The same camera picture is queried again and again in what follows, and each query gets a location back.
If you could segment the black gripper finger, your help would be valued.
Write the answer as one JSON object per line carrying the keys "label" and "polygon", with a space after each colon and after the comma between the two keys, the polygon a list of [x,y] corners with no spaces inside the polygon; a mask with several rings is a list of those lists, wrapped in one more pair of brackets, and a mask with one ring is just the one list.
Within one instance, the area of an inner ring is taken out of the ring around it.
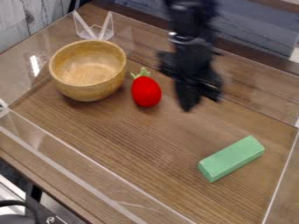
{"label": "black gripper finger", "polygon": [[208,82],[204,81],[200,84],[200,94],[215,102],[220,102],[223,95],[223,82]]}
{"label": "black gripper finger", "polygon": [[191,80],[176,80],[175,93],[182,110],[190,112],[202,101],[200,83]]}

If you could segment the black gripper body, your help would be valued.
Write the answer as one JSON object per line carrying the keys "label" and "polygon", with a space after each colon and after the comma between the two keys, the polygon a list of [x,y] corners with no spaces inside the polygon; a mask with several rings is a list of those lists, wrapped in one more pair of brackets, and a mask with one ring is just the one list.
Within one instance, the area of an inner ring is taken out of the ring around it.
{"label": "black gripper body", "polygon": [[171,36],[168,40],[174,51],[156,54],[159,71],[172,78],[175,84],[222,85],[223,79],[212,67],[215,38]]}

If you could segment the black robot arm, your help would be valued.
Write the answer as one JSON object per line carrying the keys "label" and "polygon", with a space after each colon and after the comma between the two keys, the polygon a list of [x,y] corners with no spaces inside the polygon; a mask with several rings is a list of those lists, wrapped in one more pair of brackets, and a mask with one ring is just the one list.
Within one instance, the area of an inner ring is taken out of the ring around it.
{"label": "black robot arm", "polygon": [[179,105],[190,112],[206,97],[220,101],[223,79],[212,67],[216,0],[163,0],[170,15],[172,52],[160,51],[159,71],[174,80]]}

